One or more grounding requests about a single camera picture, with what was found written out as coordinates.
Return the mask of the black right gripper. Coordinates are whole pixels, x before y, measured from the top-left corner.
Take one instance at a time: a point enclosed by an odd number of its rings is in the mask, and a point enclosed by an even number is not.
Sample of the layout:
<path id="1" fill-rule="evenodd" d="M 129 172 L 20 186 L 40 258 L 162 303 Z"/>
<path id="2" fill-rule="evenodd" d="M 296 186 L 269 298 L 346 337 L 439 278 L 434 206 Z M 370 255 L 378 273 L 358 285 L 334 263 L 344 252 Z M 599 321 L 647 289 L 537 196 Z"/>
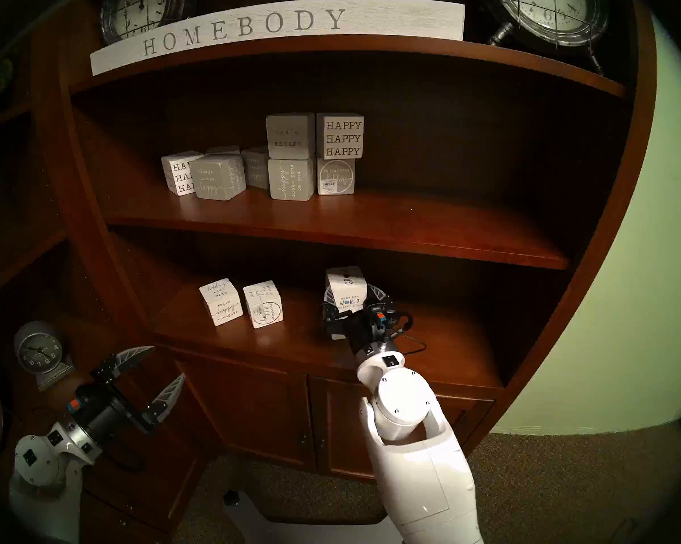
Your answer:
<path id="1" fill-rule="evenodd" d="M 399 322 L 393 299 L 374 285 L 367 286 L 365 310 L 338 310 L 331 288 L 325 288 L 321 310 L 326 334 L 334 341 L 348 340 L 353 354 L 374 342 L 390 342 Z"/>

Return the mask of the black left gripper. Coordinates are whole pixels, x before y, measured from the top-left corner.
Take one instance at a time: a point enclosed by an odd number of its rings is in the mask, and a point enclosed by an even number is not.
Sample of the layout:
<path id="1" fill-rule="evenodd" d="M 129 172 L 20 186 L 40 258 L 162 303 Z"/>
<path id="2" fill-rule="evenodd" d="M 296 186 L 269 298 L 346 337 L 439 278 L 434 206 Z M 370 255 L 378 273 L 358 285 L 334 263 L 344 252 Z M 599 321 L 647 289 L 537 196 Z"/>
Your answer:
<path id="1" fill-rule="evenodd" d="M 152 433 L 172 412 L 182 393 L 184 373 L 165 386 L 143 411 L 112 385 L 123 372 L 136 367 L 154 351 L 155 346 L 138 346 L 110 355 L 91 370 L 95 382 L 76 388 L 67 410 L 94 443 L 106 444 L 128 424 L 135 425 L 143 434 Z"/>

